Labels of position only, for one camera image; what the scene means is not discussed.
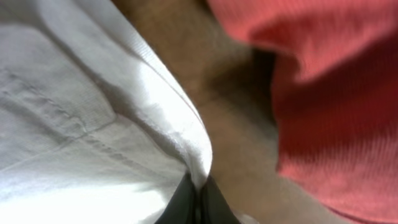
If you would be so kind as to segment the white t-shirt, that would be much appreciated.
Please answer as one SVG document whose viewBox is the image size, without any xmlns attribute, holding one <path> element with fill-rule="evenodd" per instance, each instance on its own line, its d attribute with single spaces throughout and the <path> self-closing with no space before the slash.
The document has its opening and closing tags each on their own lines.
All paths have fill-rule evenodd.
<svg viewBox="0 0 398 224">
<path fill-rule="evenodd" d="M 197 109 L 111 1 L 1 2 L 1 222 L 155 223 L 213 152 Z"/>
</svg>

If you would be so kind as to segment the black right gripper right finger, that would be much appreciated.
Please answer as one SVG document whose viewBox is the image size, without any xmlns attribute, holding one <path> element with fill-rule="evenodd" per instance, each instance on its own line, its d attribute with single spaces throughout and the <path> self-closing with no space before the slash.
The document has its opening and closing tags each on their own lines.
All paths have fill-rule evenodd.
<svg viewBox="0 0 398 224">
<path fill-rule="evenodd" d="M 207 178 L 199 196 L 201 224 L 240 224 L 214 178 Z"/>
</svg>

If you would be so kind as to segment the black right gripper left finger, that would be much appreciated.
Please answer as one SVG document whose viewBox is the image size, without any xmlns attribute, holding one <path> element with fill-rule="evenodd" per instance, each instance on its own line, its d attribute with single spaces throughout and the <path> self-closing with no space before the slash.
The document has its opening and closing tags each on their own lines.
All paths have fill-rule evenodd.
<svg viewBox="0 0 398 224">
<path fill-rule="evenodd" d="M 186 173 L 155 224 L 196 224 L 197 191 Z"/>
</svg>

